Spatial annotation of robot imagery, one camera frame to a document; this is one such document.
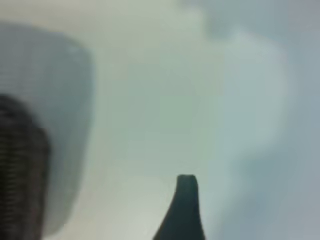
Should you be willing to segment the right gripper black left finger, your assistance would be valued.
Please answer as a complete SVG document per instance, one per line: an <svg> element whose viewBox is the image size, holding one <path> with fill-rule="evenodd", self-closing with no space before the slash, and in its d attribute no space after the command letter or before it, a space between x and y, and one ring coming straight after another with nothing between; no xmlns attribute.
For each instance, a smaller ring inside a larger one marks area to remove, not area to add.
<svg viewBox="0 0 320 240"><path fill-rule="evenodd" d="M179 230L183 226L183 196L186 193L187 175L179 175L170 206L161 222L154 240L177 240Z"/></svg>

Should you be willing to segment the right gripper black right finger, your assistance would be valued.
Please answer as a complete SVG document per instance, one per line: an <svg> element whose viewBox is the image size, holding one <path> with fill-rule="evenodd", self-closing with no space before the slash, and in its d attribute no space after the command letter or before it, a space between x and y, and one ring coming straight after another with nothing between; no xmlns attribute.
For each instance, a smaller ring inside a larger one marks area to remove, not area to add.
<svg viewBox="0 0 320 240"><path fill-rule="evenodd" d="M191 175L188 181L188 201L188 239L204 240L205 233L203 230L202 219L200 214L199 185L197 178L194 175Z"/></svg>

